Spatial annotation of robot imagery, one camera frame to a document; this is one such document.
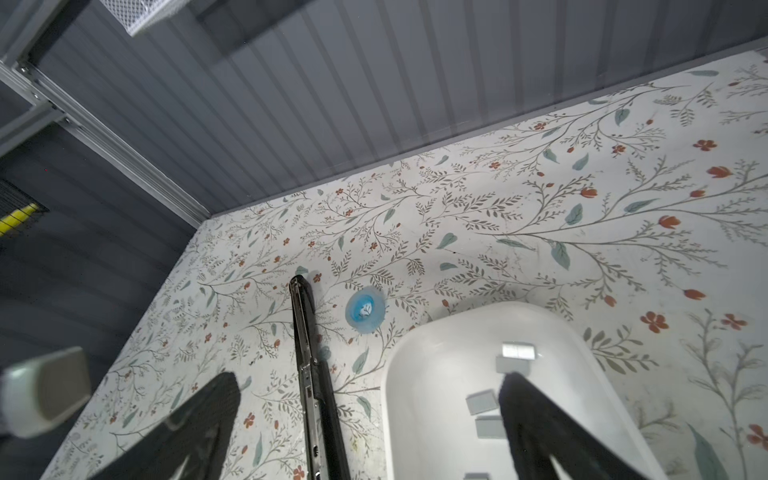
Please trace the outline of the floral table mat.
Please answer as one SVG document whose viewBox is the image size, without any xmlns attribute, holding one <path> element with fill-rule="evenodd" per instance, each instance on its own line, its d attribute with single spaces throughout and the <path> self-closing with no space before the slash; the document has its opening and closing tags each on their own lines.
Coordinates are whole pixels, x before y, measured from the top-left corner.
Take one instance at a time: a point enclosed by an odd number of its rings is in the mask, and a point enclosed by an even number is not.
<svg viewBox="0 0 768 480">
<path fill-rule="evenodd" d="M 206 221 L 44 471 L 85 479 L 217 373 L 227 479 L 302 478 L 289 280 L 318 308 L 352 472 L 386 471 L 380 380 L 420 326 L 559 315 L 664 473 L 767 475 L 767 59 L 748 52 Z M 373 286 L 372 334 L 346 321 Z"/>
</svg>

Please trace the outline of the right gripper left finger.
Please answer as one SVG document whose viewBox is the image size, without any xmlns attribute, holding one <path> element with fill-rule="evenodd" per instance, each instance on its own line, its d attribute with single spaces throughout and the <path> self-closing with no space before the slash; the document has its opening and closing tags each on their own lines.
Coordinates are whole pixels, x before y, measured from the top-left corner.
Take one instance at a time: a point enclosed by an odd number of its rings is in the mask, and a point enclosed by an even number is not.
<svg viewBox="0 0 768 480">
<path fill-rule="evenodd" d="M 167 416 L 95 479 L 217 479 L 241 400 L 236 375 L 223 372 Z"/>
</svg>

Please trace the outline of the yellow marker pen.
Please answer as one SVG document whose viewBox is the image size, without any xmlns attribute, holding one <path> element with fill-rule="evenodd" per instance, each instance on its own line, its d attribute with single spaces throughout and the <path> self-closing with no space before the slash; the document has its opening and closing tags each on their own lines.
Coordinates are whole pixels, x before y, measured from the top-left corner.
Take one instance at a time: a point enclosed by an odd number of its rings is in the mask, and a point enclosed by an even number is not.
<svg viewBox="0 0 768 480">
<path fill-rule="evenodd" d="M 25 225 L 31 224 L 46 212 L 47 208 L 37 203 L 13 210 L 1 218 L 1 236 L 19 233 Z"/>
</svg>

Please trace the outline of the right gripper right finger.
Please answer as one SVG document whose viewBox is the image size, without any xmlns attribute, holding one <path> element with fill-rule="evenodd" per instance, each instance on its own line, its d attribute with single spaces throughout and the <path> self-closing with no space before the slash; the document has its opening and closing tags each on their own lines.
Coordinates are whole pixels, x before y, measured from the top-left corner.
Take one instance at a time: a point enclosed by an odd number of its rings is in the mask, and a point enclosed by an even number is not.
<svg viewBox="0 0 768 480">
<path fill-rule="evenodd" d="M 504 376 L 499 406 L 520 479 L 557 479 L 556 465 L 572 479 L 643 477 L 517 372 Z"/>
</svg>

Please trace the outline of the blue tape roll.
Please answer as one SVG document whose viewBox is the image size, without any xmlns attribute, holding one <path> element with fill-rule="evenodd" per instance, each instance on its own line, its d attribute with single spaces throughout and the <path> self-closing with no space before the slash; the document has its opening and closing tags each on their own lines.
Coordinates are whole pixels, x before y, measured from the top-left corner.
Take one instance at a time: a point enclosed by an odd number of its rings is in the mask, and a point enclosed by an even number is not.
<svg viewBox="0 0 768 480">
<path fill-rule="evenodd" d="M 345 309 L 347 323 L 361 334 L 374 333 L 383 323 L 385 315 L 385 297 L 373 286 L 365 287 L 353 294 Z"/>
</svg>

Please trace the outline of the white plastic tray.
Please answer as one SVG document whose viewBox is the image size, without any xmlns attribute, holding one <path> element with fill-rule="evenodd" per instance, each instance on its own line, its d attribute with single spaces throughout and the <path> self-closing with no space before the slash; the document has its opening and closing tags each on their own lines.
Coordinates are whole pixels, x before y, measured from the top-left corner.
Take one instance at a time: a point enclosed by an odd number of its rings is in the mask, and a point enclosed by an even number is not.
<svg viewBox="0 0 768 480">
<path fill-rule="evenodd" d="M 382 380 L 391 479 L 514 479 L 498 422 L 504 375 L 523 374 L 649 479 L 665 473 L 583 339 L 557 315 L 501 302 L 416 328 Z"/>
</svg>

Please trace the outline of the black stapler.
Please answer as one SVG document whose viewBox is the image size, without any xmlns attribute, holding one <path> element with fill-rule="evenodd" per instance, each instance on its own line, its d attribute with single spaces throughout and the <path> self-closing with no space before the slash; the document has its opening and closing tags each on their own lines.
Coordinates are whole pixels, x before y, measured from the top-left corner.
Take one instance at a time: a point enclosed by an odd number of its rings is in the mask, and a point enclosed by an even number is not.
<svg viewBox="0 0 768 480">
<path fill-rule="evenodd" d="M 319 356 L 312 289 L 301 275 L 294 276 L 288 288 L 303 408 L 307 477 L 350 480 L 330 371 L 328 363 Z"/>
</svg>

